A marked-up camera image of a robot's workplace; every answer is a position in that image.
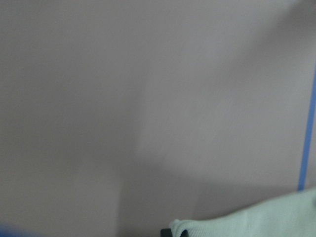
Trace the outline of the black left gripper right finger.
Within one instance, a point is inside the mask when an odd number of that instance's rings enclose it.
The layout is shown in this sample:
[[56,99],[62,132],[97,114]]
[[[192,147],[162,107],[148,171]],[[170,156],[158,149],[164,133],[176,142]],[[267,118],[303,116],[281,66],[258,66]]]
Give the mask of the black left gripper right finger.
[[189,237],[189,233],[187,230],[182,231],[180,237]]

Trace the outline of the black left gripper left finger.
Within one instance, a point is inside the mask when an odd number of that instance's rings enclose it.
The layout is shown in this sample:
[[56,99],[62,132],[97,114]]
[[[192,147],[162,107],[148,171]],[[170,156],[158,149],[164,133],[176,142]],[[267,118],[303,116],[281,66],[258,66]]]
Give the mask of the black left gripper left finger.
[[161,229],[160,237],[173,237],[171,229]]

